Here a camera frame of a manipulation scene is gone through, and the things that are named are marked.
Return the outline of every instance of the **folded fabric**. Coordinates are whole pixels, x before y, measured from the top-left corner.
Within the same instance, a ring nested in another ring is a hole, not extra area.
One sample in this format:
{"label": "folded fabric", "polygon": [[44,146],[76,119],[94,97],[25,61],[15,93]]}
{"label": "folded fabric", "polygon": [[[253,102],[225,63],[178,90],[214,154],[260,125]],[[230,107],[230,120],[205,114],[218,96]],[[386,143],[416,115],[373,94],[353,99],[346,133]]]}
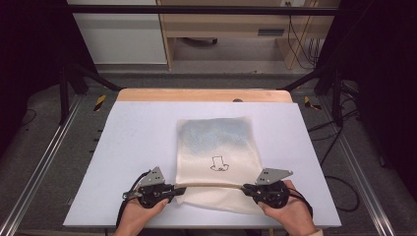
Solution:
{"label": "folded fabric", "polygon": [[[180,120],[177,128],[177,184],[254,184],[261,173],[250,118]],[[252,198],[238,189],[190,187],[176,199],[179,204],[263,214]]]}

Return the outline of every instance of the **black line drawing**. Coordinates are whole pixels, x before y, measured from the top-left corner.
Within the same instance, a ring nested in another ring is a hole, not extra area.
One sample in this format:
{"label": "black line drawing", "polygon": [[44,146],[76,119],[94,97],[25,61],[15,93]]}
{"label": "black line drawing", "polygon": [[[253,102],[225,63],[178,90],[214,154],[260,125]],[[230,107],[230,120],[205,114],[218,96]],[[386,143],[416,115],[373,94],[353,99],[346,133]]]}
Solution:
{"label": "black line drawing", "polygon": [[229,165],[224,164],[222,155],[213,156],[212,157],[212,164],[213,165],[211,166],[210,169],[212,169],[214,171],[226,171],[226,170],[229,169]]}

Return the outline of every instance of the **human hand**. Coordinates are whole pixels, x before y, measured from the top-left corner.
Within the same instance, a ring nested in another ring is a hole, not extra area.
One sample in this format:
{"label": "human hand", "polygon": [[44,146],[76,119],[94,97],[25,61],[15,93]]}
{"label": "human hand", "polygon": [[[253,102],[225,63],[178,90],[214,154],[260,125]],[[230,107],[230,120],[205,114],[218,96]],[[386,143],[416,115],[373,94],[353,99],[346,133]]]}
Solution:
{"label": "human hand", "polygon": [[164,199],[152,208],[143,208],[136,198],[129,200],[123,210],[119,227],[115,236],[136,236],[147,222],[160,213],[168,204],[168,199]]}
{"label": "human hand", "polygon": [[[289,189],[295,190],[290,180],[285,180],[284,183]],[[290,196],[283,208],[272,208],[262,202],[258,202],[258,205],[265,215],[281,223],[289,235],[311,235],[318,231],[307,206],[299,199]]]}

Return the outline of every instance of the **white tabletop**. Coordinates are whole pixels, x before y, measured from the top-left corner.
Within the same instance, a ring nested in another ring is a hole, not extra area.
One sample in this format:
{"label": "white tabletop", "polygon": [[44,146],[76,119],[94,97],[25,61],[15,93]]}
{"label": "white tabletop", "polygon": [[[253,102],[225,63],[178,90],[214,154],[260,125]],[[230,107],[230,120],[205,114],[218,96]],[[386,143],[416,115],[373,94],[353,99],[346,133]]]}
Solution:
{"label": "white tabletop", "polygon": [[[64,225],[114,227],[122,194],[140,174],[159,166],[175,183],[176,124],[181,119],[252,119],[263,167],[292,170],[291,179],[314,209],[318,227],[340,226],[340,219],[296,103],[116,101],[89,169]],[[178,205],[175,200],[149,228],[271,228],[264,215],[239,214]]]}

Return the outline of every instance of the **white cabinet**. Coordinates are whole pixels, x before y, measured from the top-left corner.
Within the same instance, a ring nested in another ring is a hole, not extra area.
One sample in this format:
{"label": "white cabinet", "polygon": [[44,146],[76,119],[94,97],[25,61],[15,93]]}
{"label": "white cabinet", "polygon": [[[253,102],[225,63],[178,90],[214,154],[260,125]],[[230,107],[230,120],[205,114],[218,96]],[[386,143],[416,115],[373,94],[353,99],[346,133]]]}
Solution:
{"label": "white cabinet", "polygon": [[[153,0],[68,0],[68,4],[155,5]],[[158,14],[74,14],[95,64],[166,64]]]}

